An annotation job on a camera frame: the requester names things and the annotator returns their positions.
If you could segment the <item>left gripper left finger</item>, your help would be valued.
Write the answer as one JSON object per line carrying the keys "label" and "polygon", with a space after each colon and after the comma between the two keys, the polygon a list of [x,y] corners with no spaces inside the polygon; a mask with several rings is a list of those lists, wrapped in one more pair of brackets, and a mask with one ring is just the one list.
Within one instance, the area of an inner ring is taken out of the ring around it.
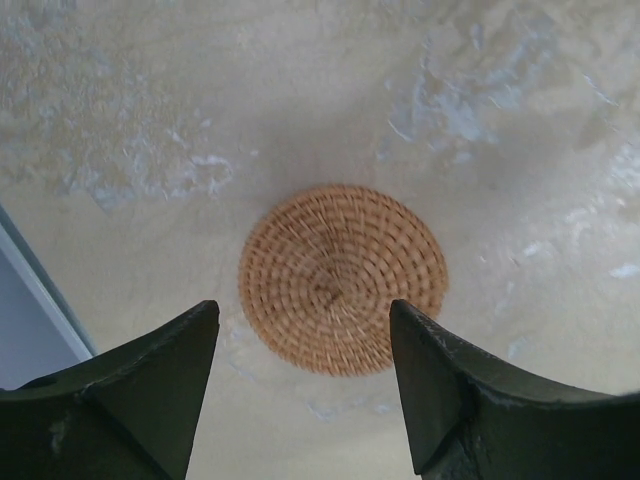
{"label": "left gripper left finger", "polygon": [[3,390],[2,478],[185,478],[219,314],[203,301],[135,340]]}

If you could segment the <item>woven rattan coaster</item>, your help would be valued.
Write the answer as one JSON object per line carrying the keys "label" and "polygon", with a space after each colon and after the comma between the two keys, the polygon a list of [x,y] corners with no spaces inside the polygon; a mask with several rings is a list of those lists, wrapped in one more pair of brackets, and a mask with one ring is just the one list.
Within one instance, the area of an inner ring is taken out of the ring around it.
{"label": "woven rattan coaster", "polygon": [[389,369],[391,303],[407,300],[435,317],[448,287],[426,224],[356,185],[319,186],[280,203],[252,229],[238,269],[257,337],[284,361],[334,377]]}

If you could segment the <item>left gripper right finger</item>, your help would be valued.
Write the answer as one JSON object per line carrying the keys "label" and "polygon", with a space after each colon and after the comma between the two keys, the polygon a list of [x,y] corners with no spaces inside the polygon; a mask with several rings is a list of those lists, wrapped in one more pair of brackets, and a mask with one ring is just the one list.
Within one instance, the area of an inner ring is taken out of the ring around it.
{"label": "left gripper right finger", "polygon": [[409,449],[422,479],[636,479],[639,395],[520,369],[404,300],[390,334]]}

